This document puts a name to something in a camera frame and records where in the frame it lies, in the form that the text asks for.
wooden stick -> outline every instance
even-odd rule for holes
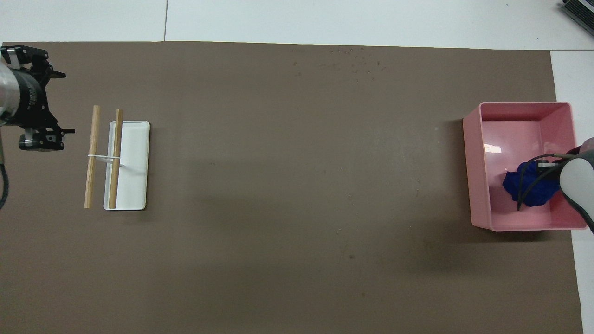
[[[115,111],[115,134],[113,137],[113,155],[116,158],[112,164],[112,175],[109,182],[109,209],[115,209],[115,203],[118,199],[118,177],[119,177],[119,155],[122,149],[122,122],[124,121],[124,111],[117,109]]]
[[[97,154],[97,141],[99,140],[99,116],[101,116],[101,107],[93,106],[93,120],[91,121],[91,143],[89,144],[89,154]],[[93,183],[95,180],[95,157],[89,157],[87,165],[87,186],[84,190],[84,208],[91,209],[93,204]]]

blue cloth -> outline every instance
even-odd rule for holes
[[[517,169],[517,172],[507,172],[503,180],[503,187],[511,194],[511,199],[518,201],[518,186],[520,184],[520,172],[526,162],[522,162]],[[526,192],[532,181],[538,177],[536,171],[537,163],[533,161],[526,168],[524,178],[522,179],[522,192]],[[540,180],[530,191],[524,199],[524,204],[527,206],[543,205],[553,197],[559,190],[559,178],[549,178],[549,176]]]

pink bin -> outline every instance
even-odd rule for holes
[[[483,102],[463,120],[472,224],[493,231],[583,229],[559,191],[543,206],[522,206],[501,185],[532,157],[576,146],[567,102]]]

white tile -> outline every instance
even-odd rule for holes
[[[163,40],[167,0],[1,0],[0,40]]]
[[[573,107],[578,144],[594,137],[594,51],[553,51],[551,64],[558,101]],[[594,334],[594,235],[572,231],[584,334]]]
[[[561,0],[169,0],[166,40],[594,49]]]

brown mat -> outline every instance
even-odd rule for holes
[[[461,119],[548,52],[27,43],[63,152],[3,127],[4,333],[580,333],[569,232],[470,224]],[[147,208],[83,209],[91,110],[151,122]]]

